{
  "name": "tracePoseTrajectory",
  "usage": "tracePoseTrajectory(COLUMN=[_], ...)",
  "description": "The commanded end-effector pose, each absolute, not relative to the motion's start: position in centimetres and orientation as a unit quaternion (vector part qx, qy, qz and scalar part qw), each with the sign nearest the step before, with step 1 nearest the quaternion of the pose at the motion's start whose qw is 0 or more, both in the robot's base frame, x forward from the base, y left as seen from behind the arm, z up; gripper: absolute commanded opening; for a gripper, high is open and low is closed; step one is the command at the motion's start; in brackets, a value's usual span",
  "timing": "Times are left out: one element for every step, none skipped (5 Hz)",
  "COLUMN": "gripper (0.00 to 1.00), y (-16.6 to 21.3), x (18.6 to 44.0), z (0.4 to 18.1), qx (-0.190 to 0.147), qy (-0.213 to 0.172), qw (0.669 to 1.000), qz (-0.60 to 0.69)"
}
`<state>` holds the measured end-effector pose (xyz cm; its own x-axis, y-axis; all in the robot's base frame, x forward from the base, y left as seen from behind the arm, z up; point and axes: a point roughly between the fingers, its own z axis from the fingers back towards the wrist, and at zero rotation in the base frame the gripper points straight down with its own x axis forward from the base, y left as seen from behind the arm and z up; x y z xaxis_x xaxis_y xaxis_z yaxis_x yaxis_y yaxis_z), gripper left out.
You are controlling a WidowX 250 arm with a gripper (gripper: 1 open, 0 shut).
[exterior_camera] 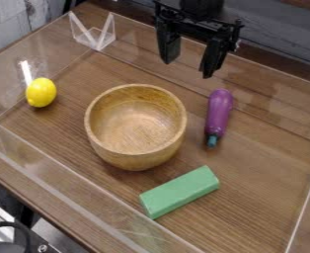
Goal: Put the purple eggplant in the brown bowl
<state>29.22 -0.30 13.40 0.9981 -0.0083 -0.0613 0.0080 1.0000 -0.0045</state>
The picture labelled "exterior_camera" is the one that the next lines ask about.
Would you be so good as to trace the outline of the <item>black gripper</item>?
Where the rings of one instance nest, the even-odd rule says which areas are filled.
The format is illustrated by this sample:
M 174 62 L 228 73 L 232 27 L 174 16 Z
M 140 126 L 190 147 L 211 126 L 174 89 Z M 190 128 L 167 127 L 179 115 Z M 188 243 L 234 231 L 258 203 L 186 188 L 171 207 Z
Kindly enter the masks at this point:
M 154 0 L 155 28 L 159 55 L 166 64 L 171 64 L 180 55 L 180 36 L 187 35 L 200 41 L 228 33 L 228 42 L 214 37 L 207 41 L 199 71 L 203 78 L 211 78 L 222 68 L 228 52 L 239 47 L 240 19 L 224 15 L 226 0 Z

